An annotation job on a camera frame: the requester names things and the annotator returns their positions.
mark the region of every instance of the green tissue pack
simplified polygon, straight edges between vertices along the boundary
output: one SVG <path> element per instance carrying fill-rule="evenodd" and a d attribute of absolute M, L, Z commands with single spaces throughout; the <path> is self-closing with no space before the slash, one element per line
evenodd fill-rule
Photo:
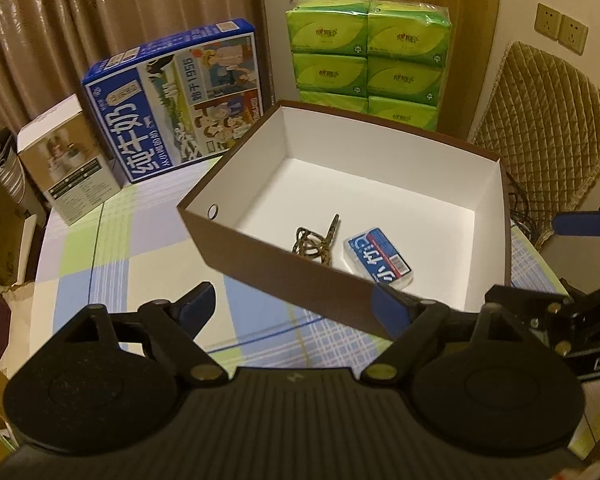
<path fill-rule="evenodd" d="M 387 97 L 369 96 L 369 114 L 432 132 L 438 125 L 437 108 Z"/>
<path fill-rule="evenodd" d="M 286 23 L 293 52 L 366 56 L 368 0 L 295 0 Z"/>
<path fill-rule="evenodd" d="M 369 57 L 367 91 L 372 95 L 437 106 L 443 69 L 389 57 Z"/>
<path fill-rule="evenodd" d="M 451 22 L 444 7 L 371 2 L 367 43 L 370 56 L 389 56 L 445 66 L 450 40 Z"/>
<path fill-rule="evenodd" d="M 360 112 L 362 114 L 366 114 L 368 111 L 368 101 L 366 100 L 366 97 L 353 97 L 352 95 L 307 92 L 306 90 L 301 90 L 300 100 L 303 103 L 330 106 L 331 108 L 351 110 L 352 112 Z"/>
<path fill-rule="evenodd" d="M 293 54 L 299 90 L 366 96 L 366 59 L 328 54 Z"/>

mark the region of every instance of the checkered tablecloth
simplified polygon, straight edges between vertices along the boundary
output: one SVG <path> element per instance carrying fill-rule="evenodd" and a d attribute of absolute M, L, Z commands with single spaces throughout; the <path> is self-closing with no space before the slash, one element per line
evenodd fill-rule
<path fill-rule="evenodd" d="M 176 300 L 201 281 L 218 297 L 196 342 L 230 373 L 241 365 L 351 367 L 359 373 L 388 343 L 268 296 L 209 269 L 176 204 L 214 160 L 123 189 L 67 227 L 52 213 L 42 247 L 30 352 L 88 303 L 133 311 L 157 298 Z M 519 230 L 513 229 L 515 286 L 564 291 Z"/>

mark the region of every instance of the curtain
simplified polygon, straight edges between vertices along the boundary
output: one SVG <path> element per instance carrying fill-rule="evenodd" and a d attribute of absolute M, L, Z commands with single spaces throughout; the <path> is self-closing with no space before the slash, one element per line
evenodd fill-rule
<path fill-rule="evenodd" d="M 0 0 L 0 127 L 17 132 L 63 98 L 82 97 L 82 76 L 106 57 L 238 17 L 256 27 L 267 108 L 272 83 L 264 0 Z"/>

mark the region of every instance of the printed cartoon illustration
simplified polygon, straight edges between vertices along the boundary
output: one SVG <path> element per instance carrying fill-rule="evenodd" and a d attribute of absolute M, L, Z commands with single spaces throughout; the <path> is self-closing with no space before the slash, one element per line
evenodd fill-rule
<path fill-rule="evenodd" d="M 194 125 L 205 138 L 210 152 L 234 146 L 260 116 L 257 91 L 214 99 L 195 107 Z"/>
<path fill-rule="evenodd" d="M 250 38 L 232 38 L 191 51 L 198 60 L 209 99 L 254 89 L 258 73 Z"/>
<path fill-rule="evenodd" d="M 84 150 L 71 142 L 69 132 L 65 128 L 40 139 L 38 149 L 46 160 L 48 175 L 53 184 L 60 182 L 86 161 Z"/>
<path fill-rule="evenodd" d="M 202 153 L 196 142 L 193 125 L 190 124 L 187 102 L 181 92 L 174 55 L 169 54 L 150 61 L 146 64 L 145 70 L 168 115 L 174 145 L 180 152 L 182 162 L 200 158 Z"/>

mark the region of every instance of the wall socket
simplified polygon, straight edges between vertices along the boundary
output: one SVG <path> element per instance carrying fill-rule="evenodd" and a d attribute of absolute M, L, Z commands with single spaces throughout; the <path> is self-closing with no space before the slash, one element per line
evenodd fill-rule
<path fill-rule="evenodd" d="M 536 24 L 534 26 L 537 32 L 544 34 L 552 40 L 557 40 L 561 21 L 562 15 L 560 12 L 546 5 L 538 4 Z"/>
<path fill-rule="evenodd" d="M 582 56 L 584 45 L 587 43 L 588 33 L 589 28 L 586 25 L 577 22 L 569 16 L 563 16 L 562 23 L 560 24 L 560 32 L 558 33 L 558 42 Z"/>

